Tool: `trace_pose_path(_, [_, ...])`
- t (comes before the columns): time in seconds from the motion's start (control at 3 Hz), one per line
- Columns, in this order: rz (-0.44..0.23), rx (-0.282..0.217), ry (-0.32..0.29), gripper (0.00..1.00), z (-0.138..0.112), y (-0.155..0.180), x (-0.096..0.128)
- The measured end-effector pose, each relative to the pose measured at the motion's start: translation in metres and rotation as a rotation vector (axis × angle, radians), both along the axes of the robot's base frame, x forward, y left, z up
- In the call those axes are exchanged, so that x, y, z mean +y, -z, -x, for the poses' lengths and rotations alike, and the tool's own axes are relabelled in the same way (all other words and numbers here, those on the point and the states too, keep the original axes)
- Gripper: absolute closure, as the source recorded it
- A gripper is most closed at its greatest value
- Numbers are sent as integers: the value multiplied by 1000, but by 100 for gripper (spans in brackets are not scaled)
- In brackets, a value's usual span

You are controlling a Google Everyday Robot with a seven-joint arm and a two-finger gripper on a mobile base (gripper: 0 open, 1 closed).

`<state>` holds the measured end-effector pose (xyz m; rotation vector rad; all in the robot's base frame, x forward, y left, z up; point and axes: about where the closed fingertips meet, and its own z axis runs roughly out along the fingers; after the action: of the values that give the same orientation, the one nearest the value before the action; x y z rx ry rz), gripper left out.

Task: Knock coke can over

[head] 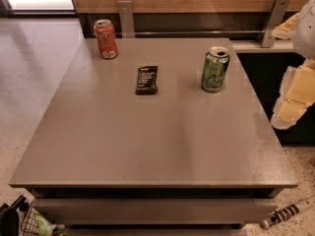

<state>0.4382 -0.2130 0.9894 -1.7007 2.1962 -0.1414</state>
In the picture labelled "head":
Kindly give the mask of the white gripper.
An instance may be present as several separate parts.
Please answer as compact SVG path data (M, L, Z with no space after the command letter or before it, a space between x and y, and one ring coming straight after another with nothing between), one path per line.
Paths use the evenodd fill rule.
M315 61L306 59L298 68L288 66L273 109L272 126L278 130L294 126L314 103Z

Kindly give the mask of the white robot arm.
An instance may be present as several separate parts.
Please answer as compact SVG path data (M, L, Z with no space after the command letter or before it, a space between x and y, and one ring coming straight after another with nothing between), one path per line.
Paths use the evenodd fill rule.
M286 130L315 103L315 0L309 0L299 13L277 26L272 36L291 39L294 51L305 59L297 68L287 67L273 109L272 126Z

